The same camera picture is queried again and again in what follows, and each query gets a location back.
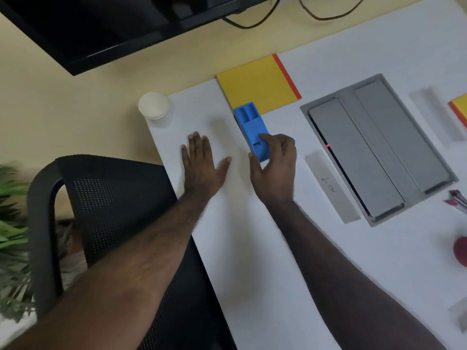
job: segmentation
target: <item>chair backrest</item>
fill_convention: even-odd
[[[89,266],[177,202],[159,165],[75,155],[58,158],[42,170],[28,194],[31,272],[39,318],[63,292],[53,233],[53,202],[63,183],[83,231]],[[235,349],[192,238],[140,349]]]

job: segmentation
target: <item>yellow notebook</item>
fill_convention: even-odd
[[[276,54],[217,74],[232,109],[253,102],[260,114],[302,98]]]
[[[450,101],[449,106],[467,128],[467,93]]]

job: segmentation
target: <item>forearm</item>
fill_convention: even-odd
[[[268,210],[343,350],[444,349],[425,326],[356,268],[296,203]]]
[[[136,349],[183,258],[207,200],[183,196],[109,253],[8,349]]]

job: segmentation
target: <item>cable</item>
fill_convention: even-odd
[[[268,19],[269,16],[272,15],[272,12],[274,12],[277,5],[279,5],[279,2],[281,2],[281,0],[277,0],[276,3],[274,4],[274,6],[272,6],[271,11],[269,11],[268,14],[261,21],[259,21],[258,23],[255,23],[252,26],[239,25],[238,23],[235,23],[234,21],[229,20],[227,17],[222,17],[222,20],[229,23],[230,25],[232,25],[234,27],[237,27],[237,28],[240,28],[240,29],[252,29],[252,28],[255,28],[255,27],[258,27],[258,26],[262,25],[265,22],[265,20]]]
[[[333,19],[339,19],[339,18],[342,18],[342,17],[346,17],[346,16],[348,16],[349,14],[351,14],[353,11],[355,11],[356,8],[357,8],[358,6],[360,6],[360,4],[361,4],[363,1],[365,1],[365,0],[360,0],[360,2],[359,2],[352,10],[350,10],[350,11],[348,11],[348,12],[346,12],[346,13],[343,13],[343,14],[341,14],[341,15],[339,15],[339,16],[324,17],[324,18],[322,18],[322,17],[318,17],[318,16],[316,16],[315,14],[313,14],[313,12],[311,12],[311,11],[303,4],[303,1],[302,1],[302,0],[299,0],[300,5],[302,5],[302,8],[306,11],[306,13],[309,14],[310,16],[312,16],[312,17],[313,17],[315,20],[317,20],[317,21],[332,21]]]

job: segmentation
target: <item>white desk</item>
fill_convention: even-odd
[[[467,296],[467,269],[452,244],[467,218],[441,192],[371,228],[344,225],[304,157],[321,150],[300,105],[382,73],[467,191],[467,143],[444,149],[408,94],[435,86],[441,100],[467,92],[467,16],[453,0],[425,0],[323,40],[280,54],[303,98],[263,115],[274,133],[295,138],[295,199],[368,276],[453,349],[467,337],[448,308]],[[193,131],[209,136],[216,160],[232,156],[225,186],[209,203],[194,239],[238,349],[338,349],[305,282],[249,182],[248,146],[216,80],[170,96],[167,129],[148,123],[172,186],[183,193],[180,146]]]

